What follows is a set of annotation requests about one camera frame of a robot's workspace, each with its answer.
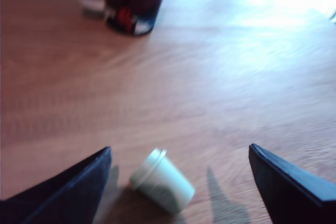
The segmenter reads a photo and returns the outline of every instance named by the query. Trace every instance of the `small white cup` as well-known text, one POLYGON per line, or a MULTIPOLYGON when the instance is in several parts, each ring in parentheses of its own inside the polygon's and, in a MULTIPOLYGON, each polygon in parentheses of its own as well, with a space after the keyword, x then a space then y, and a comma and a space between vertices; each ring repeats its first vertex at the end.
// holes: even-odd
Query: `small white cup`
POLYGON ((155 149, 132 174, 133 190, 138 189, 172 214, 181 212, 191 201, 195 188, 165 157, 166 150, 155 149))

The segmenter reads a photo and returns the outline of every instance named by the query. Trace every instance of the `wooden table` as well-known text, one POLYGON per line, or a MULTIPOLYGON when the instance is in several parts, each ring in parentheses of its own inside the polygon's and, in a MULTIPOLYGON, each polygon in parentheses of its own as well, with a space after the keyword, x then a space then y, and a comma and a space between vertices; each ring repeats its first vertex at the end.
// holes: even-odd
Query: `wooden table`
POLYGON ((107 145, 118 167, 95 223, 270 223, 252 142, 336 182, 336 28, 316 10, 164 0, 140 38, 76 0, 2 0, 1 19, 3 199, 107 145), (125 189, 155 147, 197 190, 176 218, 125 189))

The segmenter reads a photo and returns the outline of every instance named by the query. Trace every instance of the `tipped over cup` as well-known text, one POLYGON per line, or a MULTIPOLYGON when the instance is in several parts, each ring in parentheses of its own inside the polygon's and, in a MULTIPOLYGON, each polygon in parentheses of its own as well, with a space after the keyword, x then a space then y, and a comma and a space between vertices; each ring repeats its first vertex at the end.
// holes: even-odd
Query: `tipped over cup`
POLYGON ((165 156, 166 150, 155 149, 132 174, 133 190, 139 190, 166 211, 177 214, 191 201, 195 188, 165 156))

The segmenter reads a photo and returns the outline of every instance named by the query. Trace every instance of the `cup lid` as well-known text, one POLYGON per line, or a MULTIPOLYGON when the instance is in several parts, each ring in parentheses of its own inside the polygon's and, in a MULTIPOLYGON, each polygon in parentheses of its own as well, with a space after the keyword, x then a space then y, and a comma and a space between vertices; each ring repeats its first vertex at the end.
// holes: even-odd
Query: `cup lid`
POLYGON ((162 159, 166 156, 166 150, 155 149, 146 158, 142 165, 131 175, 132 188, 136 190, 152 172, 157 168, 162 159))

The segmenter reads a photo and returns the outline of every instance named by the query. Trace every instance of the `black triangular object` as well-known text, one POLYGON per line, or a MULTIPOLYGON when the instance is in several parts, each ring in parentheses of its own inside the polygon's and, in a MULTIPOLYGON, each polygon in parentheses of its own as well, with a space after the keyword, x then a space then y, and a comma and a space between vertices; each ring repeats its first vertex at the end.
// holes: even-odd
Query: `black triangular object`
POLYGON ((274 224, 336 223, 336 185, 256 144, 249 147, 253 176, 274 224))
POLYGON ((57 176, 5 201, 1 224, 91 224, 112 162, 106 147, 57 176))

